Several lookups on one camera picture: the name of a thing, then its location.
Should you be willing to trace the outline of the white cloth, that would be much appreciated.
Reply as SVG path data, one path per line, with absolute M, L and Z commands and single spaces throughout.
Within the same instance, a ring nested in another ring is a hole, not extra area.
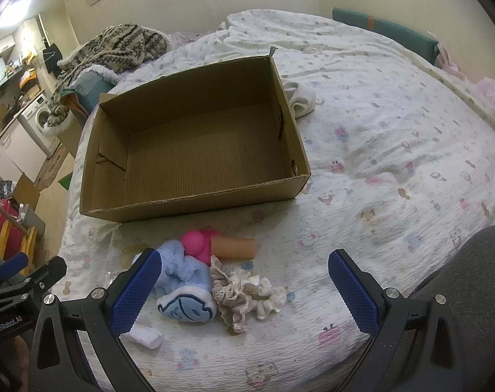
M 163 334 L 152 327 L 135 323 L 132 328 L 120 335 L 121 338 L 138 344 L 148 350 L 156 350 L 163 343 Z
M 296 120 L 315 110 L 317 93 L 312 87 L 296 81 L 286 81 L 283 89 Z

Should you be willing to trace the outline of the clear plastic bag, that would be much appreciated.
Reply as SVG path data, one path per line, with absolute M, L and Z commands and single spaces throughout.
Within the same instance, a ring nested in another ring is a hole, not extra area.
M 108 288 L 117 278 L 117 275 L 128 270 L 146 248 L 148 248 L 148 245 L 144 242 L 124 247 L 118 258 L 118 264 L 113 269 L 105 272 L 102 287 Z

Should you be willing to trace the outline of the light blue plush toy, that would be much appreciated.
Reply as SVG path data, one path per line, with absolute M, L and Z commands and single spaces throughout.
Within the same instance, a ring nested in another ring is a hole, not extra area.
M 184 253 L 178 240 L 164 242 L 155 250 L 162 270 L 154 284 L 157 311 L 164 317 L 185 323 L 207 323 L 216 315 L 211 294 L 209 267 Z

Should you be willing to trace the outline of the cream white scrunchie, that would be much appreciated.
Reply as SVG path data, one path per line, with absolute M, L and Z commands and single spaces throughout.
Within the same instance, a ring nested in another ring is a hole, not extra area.
M 234 325 L 246 323 L 250 312 L 257 320 L 266 320 L 271 314 L 281 312 L 286 304 L 286 289 L 272 285 L 267 277 L 237 266 L 232 270 L 230 280 L 235 298 L 232 307 Z

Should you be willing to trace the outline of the beige lace scrunchie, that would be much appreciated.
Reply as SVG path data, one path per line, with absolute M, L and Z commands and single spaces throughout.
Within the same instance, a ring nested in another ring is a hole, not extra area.
M 245 286 L 251 273 L 240 266 L 235 266 L 227 273 L 223 270 L 222 262 L 215 256 L 211 257 L 210 262 L 211 294 L 222 320 L 237 335 L 246 333 L 252 296 L 246 293 Z

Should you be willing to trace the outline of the pink silicone toy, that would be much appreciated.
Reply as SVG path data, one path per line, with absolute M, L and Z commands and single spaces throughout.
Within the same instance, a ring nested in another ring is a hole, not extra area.
M 184 253 L 210 266 L 211 239 L 213 237 L 222 237 L 222 235 L 211 227 L 186 232 L 181 238 Z

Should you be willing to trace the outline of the beige cylinder toy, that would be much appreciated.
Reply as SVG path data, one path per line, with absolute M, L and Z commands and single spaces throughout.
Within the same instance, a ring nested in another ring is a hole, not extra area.
M 231 238 L 213 236 L 210 245 L 211 254 L 231 259 L 252 259 L 255 257 L 255 240 L 251 238 Z

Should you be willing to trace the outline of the grey trash bin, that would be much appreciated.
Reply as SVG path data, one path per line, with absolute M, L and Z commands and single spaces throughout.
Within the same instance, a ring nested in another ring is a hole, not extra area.
M 35 227 L 39 240 L 44 236 L 46 223 L 28 204 L 19 205 L 17 220 L 27 229 Z

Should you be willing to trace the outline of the patterned floor mat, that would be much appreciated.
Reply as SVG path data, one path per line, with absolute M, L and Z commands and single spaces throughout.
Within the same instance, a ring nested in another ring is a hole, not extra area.
M 34 182 L 36 189 L 42 191 L 48 188 L 56 178 L 66 157 L 69 155 L 68 149 L 61 143 L 52 157 L 48 158 L 40 169 L 38 177 Z

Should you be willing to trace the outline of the cardboard laundry box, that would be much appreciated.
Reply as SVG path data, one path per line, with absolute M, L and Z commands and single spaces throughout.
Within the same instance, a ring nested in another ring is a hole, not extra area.
M 77 150 L 85 125 L 86 119 L 79 120 L 70 111 L 66 120 L 58 126 L 58 133 L 56 135 L 72 157 L 77 157 Z

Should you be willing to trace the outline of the white washing machine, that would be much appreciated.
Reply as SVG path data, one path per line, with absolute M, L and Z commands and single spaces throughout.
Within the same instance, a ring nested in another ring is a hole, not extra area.
M 50 158 L 56 152 L 60 145 L 57 136 L 51 136 L 45 133 L 47 118 L 50 115 L 48 108 L 48 99 L 44 92 L 40 92 L 31 102 L 25 105 L 18 120 L 23 125 L 31 138 L 37 143 L 46 157 Z

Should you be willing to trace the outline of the white patterned bed quilt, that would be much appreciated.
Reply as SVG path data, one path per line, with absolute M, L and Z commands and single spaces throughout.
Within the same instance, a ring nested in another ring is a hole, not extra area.
M 123 76 L 116 93 L 196 66 L 272 53 L 282 79 L 316 91 L 297 121 L 312 175 L 295 199 L 123 225 L 79 211 L 86 147 L 77 151 L 60 255 L 62 300 L 105 286 L 127 251 L 195 227 L 253 237 L 245 268 L 286 292 L 281 312 L 248 318 L 232 335 L 148 301 L 138 322 L 163 334 L 155 351 L 127 344 L 160 391 L 320 391 L 340 380 L 365 338 L 327 272 L 344 248 L 377 281 L 403 293 L 495 225 L 495 107 L 466 81 L 398 43 L 323 17 L 251 10 L 216 32 Z

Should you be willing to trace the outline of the black hanging garment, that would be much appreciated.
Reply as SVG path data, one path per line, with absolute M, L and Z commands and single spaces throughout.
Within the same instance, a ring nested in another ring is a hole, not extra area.
M 62 69 L 59 66 L 59 62 L 62 60 L 62 52 L 55 43 L 52 43 L 44 48 L 42 56 L 46 71 L 57 79 L 62 73 Z

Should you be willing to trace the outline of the brown cardboard box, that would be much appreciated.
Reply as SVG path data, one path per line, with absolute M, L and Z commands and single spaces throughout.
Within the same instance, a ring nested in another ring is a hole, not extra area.
M 119 223 L 295 198 L 311 177 L 271 54 L 164 76 L 95 111 L 79 200 Z

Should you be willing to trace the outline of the patterned knit blanket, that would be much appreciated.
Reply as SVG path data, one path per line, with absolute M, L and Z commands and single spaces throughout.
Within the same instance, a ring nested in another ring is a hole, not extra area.
M 102 68 L 108 81 L 117 84 L 118 75 L 136 69 L 144 62 L 163 56 L 168 39 L 160 32 L 134 23 L 109 26 L 98 36 L 78 47 L 58 62 L 61 73 L 56 88 L 48 100 L 49 116 L 45 134 L 59 132 L 68 118 L 69 109 L 63 105 L 61 92 L 73 84 L 82 72 L 95 66 Z

